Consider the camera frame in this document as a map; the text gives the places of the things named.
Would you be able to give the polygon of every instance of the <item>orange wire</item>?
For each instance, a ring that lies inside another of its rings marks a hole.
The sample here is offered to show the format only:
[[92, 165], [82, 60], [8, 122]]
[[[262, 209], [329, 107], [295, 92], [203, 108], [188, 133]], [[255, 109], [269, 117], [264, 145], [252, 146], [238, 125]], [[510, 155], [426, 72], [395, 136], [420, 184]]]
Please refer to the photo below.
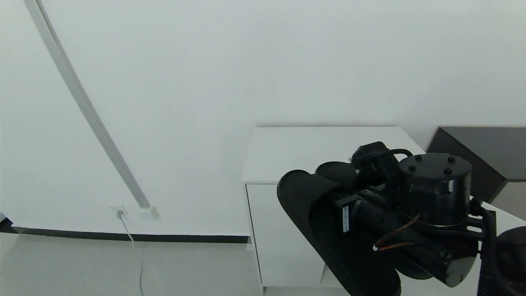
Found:
[[398, 248], [398, 247], [401, 247], [401, 246], [413, 245], [413, 244], [414, 243], [397, 243], [397, 244], [392, 244], [392, 245], [380, 247], [380, 248], [378, 248], [378, 251], [389, 250], [389, 249], [394, 249], [394, 248]]
[[418, 213], [416, 216], [413, 217], [413, 219], [411, 219], [411, 221], [407, 222], [406, 224], [402, 225], [400, 228], [398, 229], [395, 229], [393, 230], [392, 232], [382, 236], [378, 241], [376, 241], [375, 243], [375, 246], [379, 248], [380, 245], [382, 245], [383, 243], [385, 243], [387, 240], [391, 239], [394, 235], [396, 235], [397, 233], [399, 233], [400, 231], [406, 229], [407, 227], [409, 227], [411, 224], [415, 223], [416, 220], [418, 220], [418, 218], [420, 218], [420, 213]]

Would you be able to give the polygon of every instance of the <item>cabinet door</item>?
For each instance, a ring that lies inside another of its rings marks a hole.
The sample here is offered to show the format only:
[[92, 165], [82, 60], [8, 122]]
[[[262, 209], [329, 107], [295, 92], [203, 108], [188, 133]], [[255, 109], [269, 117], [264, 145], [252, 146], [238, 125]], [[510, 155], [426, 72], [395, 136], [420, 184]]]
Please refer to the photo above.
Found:
[[287, 216], [275, 184], [247, 184], [263, 286], [319, 286], [325, 263]]

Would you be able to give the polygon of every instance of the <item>wall baseboard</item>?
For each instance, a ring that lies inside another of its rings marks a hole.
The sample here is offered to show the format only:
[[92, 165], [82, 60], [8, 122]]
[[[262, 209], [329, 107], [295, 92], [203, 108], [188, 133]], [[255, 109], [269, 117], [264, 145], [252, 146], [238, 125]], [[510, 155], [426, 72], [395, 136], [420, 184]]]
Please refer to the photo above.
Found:
[[[129, 241], [127, 234], [123, 233], [101, 233], [62, 231], [49, 229], [35, 229], [24, 227], [13, 227], [20, 234], [33, 234], [43, 236], [54, 236], [58, 238]], [[132, 234], [138, 242], [191, 242], [191, 243], [243, 243], [246, 244], [248, 236], [237, 235], [155, 235], [155, 234]]]

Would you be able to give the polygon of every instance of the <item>gray floor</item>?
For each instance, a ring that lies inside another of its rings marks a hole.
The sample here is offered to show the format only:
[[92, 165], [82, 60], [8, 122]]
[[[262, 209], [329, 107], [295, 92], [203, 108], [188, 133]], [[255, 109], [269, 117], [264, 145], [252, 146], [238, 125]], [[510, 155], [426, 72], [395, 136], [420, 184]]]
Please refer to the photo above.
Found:
[[[136, 243], [144, 296], [260, 295], [244, 244]], [[131, 242], [0, 233], [1, 296], [140, 295]], [[265, 296], [348, 295], [343, 289], [267, 289]]]

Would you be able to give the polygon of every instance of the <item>power outlet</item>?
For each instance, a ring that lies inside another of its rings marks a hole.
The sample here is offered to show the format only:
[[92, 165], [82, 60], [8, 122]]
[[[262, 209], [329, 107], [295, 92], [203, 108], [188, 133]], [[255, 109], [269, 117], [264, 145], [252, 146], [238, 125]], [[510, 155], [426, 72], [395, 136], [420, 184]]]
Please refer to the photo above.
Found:
[[117, 211], [122, 211], [124, 213], [123, 216], [126, 216], [128, 214], [128, 212], [126, 212], [126, 209], [124, 208], [124, 206], [122, 206], [120, 204], [110, 205], [109, 208], [112, 210], [113, 215], [115, 215], [115, 216], [117, 216]]
[[157, 209], [152, 205], [147, 209], [140, 209], [139, 215], [143, 220], [154, 221], [159, 219], [159, 212], [157, 212]]

